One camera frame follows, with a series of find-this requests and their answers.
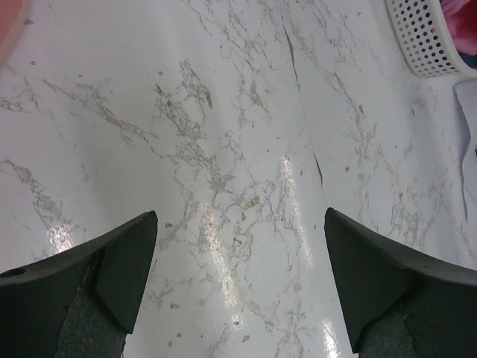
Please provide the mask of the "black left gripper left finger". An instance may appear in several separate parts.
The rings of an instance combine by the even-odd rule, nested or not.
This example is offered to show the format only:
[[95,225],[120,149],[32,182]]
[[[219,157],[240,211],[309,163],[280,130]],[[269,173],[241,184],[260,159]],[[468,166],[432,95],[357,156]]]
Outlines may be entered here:
[[2,357],[122,357],[157,240],[143,213],[104,235],[1,274]]

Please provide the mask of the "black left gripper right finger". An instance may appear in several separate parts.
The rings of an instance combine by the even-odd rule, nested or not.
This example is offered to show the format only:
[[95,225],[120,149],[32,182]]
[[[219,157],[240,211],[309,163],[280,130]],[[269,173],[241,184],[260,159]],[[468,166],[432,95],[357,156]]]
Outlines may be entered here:
[[476,271],[395,242],[333,208],[324,229],[353,353],[476,356]]

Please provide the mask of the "pink t-shirt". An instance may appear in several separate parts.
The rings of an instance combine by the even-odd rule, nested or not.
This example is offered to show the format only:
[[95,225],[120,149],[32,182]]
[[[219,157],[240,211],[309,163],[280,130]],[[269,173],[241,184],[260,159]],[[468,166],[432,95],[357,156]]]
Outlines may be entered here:
[[476,0],[442,0],[440,6],[456,49],[476,55]]

